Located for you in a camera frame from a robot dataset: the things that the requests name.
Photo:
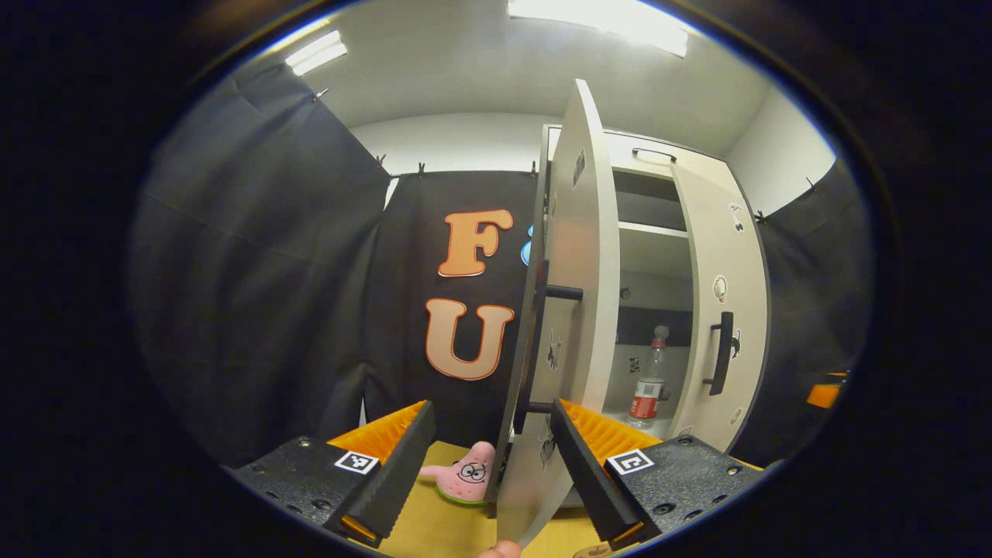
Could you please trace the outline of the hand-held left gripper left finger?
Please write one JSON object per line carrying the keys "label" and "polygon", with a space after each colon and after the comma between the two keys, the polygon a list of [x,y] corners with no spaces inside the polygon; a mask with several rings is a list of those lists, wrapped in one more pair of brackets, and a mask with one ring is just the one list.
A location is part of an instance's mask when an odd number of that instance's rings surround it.
{"label": "hand-held left gripper left finger", "polygon": [[377,548],[392,534],[435,434],[435,409],[419,401],[329,441],[298,436],[232,476],[303,522]]}

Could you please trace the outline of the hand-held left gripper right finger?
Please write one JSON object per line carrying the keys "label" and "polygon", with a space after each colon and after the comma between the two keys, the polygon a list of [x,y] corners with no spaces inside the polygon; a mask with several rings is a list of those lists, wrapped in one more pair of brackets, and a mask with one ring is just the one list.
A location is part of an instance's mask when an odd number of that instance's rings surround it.
{"label": "hand-held left gripper right finger", "polygon": [[603,543],[659,543],[730,506],[768,470],[692,435],[660,440],[564,399],[550,430]]}

